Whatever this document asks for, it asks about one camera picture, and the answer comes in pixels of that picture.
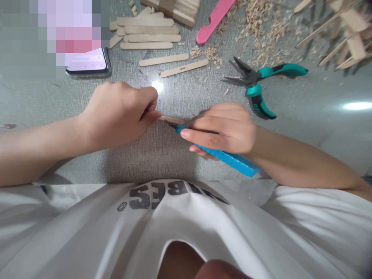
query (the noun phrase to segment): smartphone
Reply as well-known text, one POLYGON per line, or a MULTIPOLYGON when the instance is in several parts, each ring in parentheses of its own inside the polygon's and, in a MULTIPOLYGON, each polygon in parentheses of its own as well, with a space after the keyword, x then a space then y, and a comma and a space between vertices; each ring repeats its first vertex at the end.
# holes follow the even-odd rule
POLYGON ((111 64, 107 48, 98 48, 77 55, 66 69, 72 78, 105 78, 111 75, 111 64))

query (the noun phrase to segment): forearm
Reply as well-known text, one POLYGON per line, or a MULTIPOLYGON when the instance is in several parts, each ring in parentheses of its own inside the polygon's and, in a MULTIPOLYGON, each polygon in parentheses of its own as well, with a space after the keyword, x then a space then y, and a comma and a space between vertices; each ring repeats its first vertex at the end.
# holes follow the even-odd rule
POLYGON ((56 162, 88 152, 75 118, 0 134, 0 186, 33 182, 56 162))
POLYGON ((257 128, 248 158, 282 185, 356 189, 365 183, 347 165, 316 147, 262 127, 257 128))

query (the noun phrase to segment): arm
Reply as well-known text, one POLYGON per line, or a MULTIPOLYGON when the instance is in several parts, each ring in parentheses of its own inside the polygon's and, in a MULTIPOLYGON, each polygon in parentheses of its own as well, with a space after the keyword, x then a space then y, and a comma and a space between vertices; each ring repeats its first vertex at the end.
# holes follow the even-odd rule
POLYGON ((37 180, 56 162, 114 148, 142 134, 161 116, 152 87, 99 85, 85 111, 48 125, 0 134, 0 186, 37 180))
MULTIPOLYGON (((219 134, 184 129, 183 138, 207 148, 243 154, 278 184, 342 189, 372 200, 372 187, 347 165, 316 147, 255 126, 241 104, 214 105, 190 127, 219 134)), ((190 151, 211 157, 195 145, 190 151)))

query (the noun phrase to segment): left hand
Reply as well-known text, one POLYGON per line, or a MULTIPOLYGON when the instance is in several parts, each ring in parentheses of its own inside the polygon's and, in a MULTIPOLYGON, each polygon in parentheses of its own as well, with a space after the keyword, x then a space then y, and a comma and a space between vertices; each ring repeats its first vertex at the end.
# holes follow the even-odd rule
POLYGON ((155 110, 154 87, 136 89, 125 82, 99 85, 85 111, 76 117, 88 152, 114 148, 142 136, 162 115, 155 110))

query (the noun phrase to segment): fingernail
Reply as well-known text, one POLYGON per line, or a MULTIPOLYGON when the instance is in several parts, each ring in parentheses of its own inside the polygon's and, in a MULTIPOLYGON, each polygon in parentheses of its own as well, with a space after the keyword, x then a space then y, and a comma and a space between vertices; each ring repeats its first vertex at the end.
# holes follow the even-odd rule
POLYGON ((183 138, 187 138, 189 136, 189 131, 185 131, 185 129, 183 129, 182 131, 181 131, 181 137, 183 137, 183 138))

